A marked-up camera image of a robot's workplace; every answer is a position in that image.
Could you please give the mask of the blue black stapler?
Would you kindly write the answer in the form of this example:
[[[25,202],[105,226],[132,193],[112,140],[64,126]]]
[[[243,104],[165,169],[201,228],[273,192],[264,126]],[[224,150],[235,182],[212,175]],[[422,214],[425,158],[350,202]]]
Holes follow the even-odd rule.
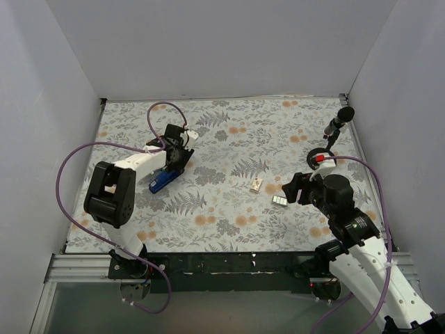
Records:
[[[180,175],[184,173],[185,169],[181,170],[168,170],[164,168],[161,172],[149,183],[149,190],[152,193],[158,193],[165,188],[169,183],[176,180]]]

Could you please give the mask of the white staple box tray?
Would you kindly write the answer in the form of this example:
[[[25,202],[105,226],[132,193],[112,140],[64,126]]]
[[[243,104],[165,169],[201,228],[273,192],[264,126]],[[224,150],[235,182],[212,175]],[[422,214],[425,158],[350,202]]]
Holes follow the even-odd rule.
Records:
[[[273,196],[272,197],[272,203],[274,205],[278,205],[281,207],[286,207],[288,205],[287,199],[282,196]]]

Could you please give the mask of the white staple box sleeve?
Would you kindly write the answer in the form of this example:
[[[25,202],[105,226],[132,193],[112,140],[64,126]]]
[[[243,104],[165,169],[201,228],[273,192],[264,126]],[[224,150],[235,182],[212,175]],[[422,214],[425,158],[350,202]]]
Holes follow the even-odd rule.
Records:
[[[262,183],[263,183],[263,180],[261,178],[258,178],[258,177],[254,178],[251,183],[251,186],[250,186],[250,191],[258,193],[261,188]]]

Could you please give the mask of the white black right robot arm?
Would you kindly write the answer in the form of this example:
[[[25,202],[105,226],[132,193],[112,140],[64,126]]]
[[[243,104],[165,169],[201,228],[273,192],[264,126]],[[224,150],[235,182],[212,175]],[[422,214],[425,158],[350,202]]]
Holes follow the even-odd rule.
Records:
[[[392,260],[388,240],[356,208],[347,178],[296,173],[282,190],[289,203],[313,205],[327,217],[336,239],[316,248],[315,270],[339,278],[370,312],[360,333],[372,323],[383,333],[444,332],[444,315],[420,297]]]

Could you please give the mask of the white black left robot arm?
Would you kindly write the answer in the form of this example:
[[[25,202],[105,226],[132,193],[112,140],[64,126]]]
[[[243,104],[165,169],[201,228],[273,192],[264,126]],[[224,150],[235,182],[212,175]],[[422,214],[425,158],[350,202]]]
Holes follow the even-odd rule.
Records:
[[[103,225],[115,244],[110,256],[132,278],[143,277],[148,269],[147,260],[141,257],[146,247],[129,222],[136,186],[143,178],[159,172],[149,183],[149,191],[155,194],[177,179],[184,173],[198,138],[194,130],[169,124],[164,135],[148,142],[143,152],[114,163],[101,161],[95,166],[83,208]]]

